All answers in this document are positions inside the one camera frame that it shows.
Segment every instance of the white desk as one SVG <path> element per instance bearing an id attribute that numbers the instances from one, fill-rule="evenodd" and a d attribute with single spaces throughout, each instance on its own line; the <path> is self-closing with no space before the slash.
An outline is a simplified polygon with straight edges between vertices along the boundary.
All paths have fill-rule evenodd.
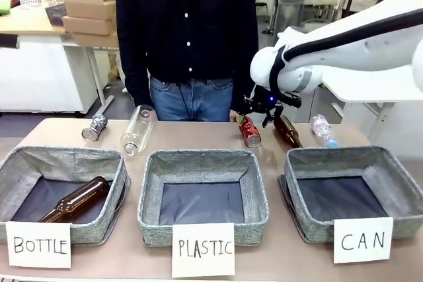
<path id="1" fill-rule="evenodd" d="M 323 70 L 323 84 L 337 99 L 346 103 L 341 114 L 342 123 L 355 123 L 357 104 L 364 104 L 377 116 L 368 135 L 371 142 L 377 140 L 396 102 L 423 100 L 423 93 L 414 84 L 411 66 L 381 72 L 314 67 Z"/>
<path id="2" fill-rule="evenodd" d="M 106 54 L 95 55 L 65 38 L 52 26 L 43 8 L 17 7 L 0 17 L 0 33 L 20 36 L 20 48 L 0 49 L 0 111 L 77 112 L 86 114 L 97 97 L 103 112 L 110 66 Z"/>

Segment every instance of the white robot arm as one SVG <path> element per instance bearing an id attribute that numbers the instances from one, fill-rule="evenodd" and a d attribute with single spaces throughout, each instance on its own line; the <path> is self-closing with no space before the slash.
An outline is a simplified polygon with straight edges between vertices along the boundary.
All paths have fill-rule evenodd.
<path id="1" fill-rule="evenodd" d="M 281 100 L 281 92 L 317 88 L 322 74 L 313 65 L 383 71 L 412 63 L 423 91 L 423 6 L 404 2 L 383 1 L 310 33 L 288 28 L 275 47 L 255 55 L 251 78 Z"/>

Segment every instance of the brown glass bottle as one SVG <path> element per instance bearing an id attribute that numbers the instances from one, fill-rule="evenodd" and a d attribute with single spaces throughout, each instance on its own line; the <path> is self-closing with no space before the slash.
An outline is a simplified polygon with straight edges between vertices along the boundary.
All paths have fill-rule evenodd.
<path id="1" fill-rule="evenodd" d="M 93 178 L 76 191 L 59 200 L 56 207 L 42 217 L 39 223 L 63 223 L 71 222 L 92 206 L 101 198 L 107 196 L 110 186 L 101 176 Z"/>
<path id="2" fill-rule="evenodd" d="M 298 131 L 286 116 L 281 115 L 274 120 L 274 126 L 282 140 L 293 148 L 302 148 L 303 145 L 298 137 Z"/>

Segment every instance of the white label card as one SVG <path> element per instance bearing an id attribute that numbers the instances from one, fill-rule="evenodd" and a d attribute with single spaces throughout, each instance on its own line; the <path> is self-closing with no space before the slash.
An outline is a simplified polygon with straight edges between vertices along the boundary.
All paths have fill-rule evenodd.
<path id="1" fill-rule="evenodd" d="M 173 225 L 172 278 L 235 275 L 233 223 Z"/>
<path id="2" fill-rule="evenodd" d="M 334 221 L 334 263 L 386 260 L 391 255 L 392 217 Z"/>
<path id="3" fill-rule="evenodd" d="M 6 223 L 9 265 L 71 267 L 71 225 L 61 223 Z"/>

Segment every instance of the black shirt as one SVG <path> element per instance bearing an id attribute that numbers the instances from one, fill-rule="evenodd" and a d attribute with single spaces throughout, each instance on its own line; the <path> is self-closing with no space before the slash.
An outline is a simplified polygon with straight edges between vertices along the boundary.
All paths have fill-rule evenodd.
<path id="1" fill-rule="evenodd" d="M 254 86 L 258 50 L 255 0 L 116 0 L 126 87 L 135 104 L 151 104 L 147 69 L 167 83 L 234 80 L 231 108 Z"/>

